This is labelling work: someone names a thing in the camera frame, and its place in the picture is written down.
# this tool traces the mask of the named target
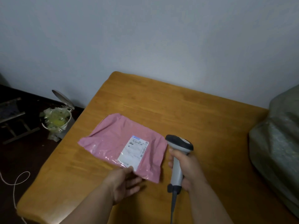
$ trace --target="person's right arm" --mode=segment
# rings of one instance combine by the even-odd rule
[[[233,224],[221,201],[208,184],[194,155],[185,155],[169,149],[168,165],[173,167],[173,157],[180,161],[184,175],[182,188],[189,192],[192,217],[195,224]]]

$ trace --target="forearm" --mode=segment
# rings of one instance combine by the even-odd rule
[[[113,206],[107,186],[101,184],[67,216],[61,224],[106,224]]]
[[[210,185],[196,182],[189,191],[194,224],[233,224]]]

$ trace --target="looped white cord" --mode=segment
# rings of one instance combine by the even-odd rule
[[[22,182],[20,182],[20,183],[17,183],[18,178],[19,178],[22,174],[24,174],[24,173],[28,173],[28,174],[29,174],[28,177],[27,177],[24,181],[22,181]],[[25,172],[21,173],[21,174],[17,177],[17,179],[16,179],[16,181],[15,181],[14,184],[9,184],[9,183],[7,183],[6,181],[4,181],[1,172],[0,172],[0,177],[1,177],[1,180],[2,180],[5,184],[7,184],[7,185],[13,185],[13,205],[14,205],[15,209],[17,209],[16,201],[15,201],[15,187],[16,187],[17,184],[21,184],[21,183],[25,182],[25,181],[30,177],[30,172],[29,172],[29,171],[25,171]],[[23,217],[21,217],[21,219],[23,220],[23,222],[24,222],[25,224],[27,224],[27,222],[24,220]]]

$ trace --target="hand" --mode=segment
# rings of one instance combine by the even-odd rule
[[[200,167],[199,161],[194,155],[185,155],[179,150],[174,150],[172,148],[169,149],[169,152],[170,162],[168,162],[168,165],[170,168],[173,167],[174,157],[177,158],[180,162],[180,167],[184,175],[182,181],[182,188],[184,190],[189,192],[192,189],[192,186],[197,182],[207,183],[204,173],[202,172],[202,169]]]
[[[136,185],[142,181],[141,177],[134,177],[128,180],[130,174],[133,173],[133,167],[112,170],[103,180],[113,198],[113,204],[119,203],[123,198],[133,195],[140,190],[140,186]]]

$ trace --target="person's left hand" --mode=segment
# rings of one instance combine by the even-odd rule
[[[128,177],[133,172],[133,167],[121,168],[112,170],[103,180],[104,185],[107,185],[113,204],[119,203],[123,198],[133,195],[140,190],[140,186],[136,185],[142,181],[141,177],[134,177],[128,180]]]

